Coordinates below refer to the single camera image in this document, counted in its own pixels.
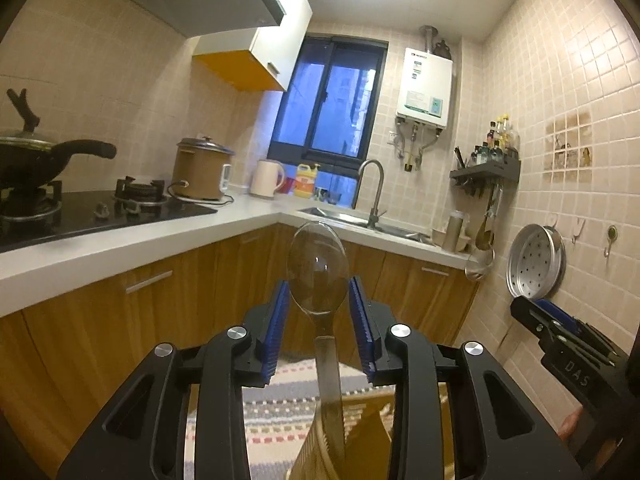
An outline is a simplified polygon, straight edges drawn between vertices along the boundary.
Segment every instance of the white cabinet door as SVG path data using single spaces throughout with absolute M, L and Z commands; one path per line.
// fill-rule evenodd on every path
M 307 0 L 280 0 L 286 12 L 279 27 L 261 27 L 252 53 L 286 91 L 311 20 Z

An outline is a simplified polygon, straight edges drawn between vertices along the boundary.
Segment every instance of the white kettle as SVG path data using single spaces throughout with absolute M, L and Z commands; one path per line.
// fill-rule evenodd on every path
M 283 165 L 276 160 L 259 160 L 249 193 L 263 198 L 273 198 L 274 193 L 284 186 L 286 177 Z

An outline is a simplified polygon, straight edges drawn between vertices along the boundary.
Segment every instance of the pot lid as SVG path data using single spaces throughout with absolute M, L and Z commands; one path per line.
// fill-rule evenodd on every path
M 57 142 L 50 137 L 24 130 L 6 130 L 0 132 L 0 144 L 22 146 L 32 150 L 50 150 Z
M 211 137 L 202 137 L 201 139 L 193 139 L 192 137 L 185 137 L 178 143 L 178 146 L 191 146 L 192 148 L 201 148 L 203 150 L 211 150 L 212 152 L 228 153 L 229 155 L 235 155 L 229 148 L 225 148 L 220 144 L 213 142 Z

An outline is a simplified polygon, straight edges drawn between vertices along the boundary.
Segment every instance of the window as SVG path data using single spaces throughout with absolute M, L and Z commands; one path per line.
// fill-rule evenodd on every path
M 366 159 L 387 44 L 343 37 L 305 38 L 284 94 L 269 158 L 295 175 L 301 162 L 320 164 L 317 186 L 349 205 Z

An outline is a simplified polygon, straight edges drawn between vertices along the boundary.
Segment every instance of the wall cabinet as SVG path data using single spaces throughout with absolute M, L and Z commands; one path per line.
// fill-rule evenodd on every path
M 296 229 L 275 225 L 178 254 L 0 318 L 0 408 L 52 478 L 136 365 L 160 342 L 206 343 L 286 278 Z M 367 295 L 432 341 L 451 344 L 476 293 L 464 272 L 343 242 Z M 335 317 L 341 362 L 359 366 L 345 302 Z M 313 355 L 314 327 L 291 303 L 282 352 Z
M 311 20 L 307 0 L 279 0 L 286 15 L 279 27 L 246 28 L 201 36 L 193 55 L 242 91 L 289 88 Z

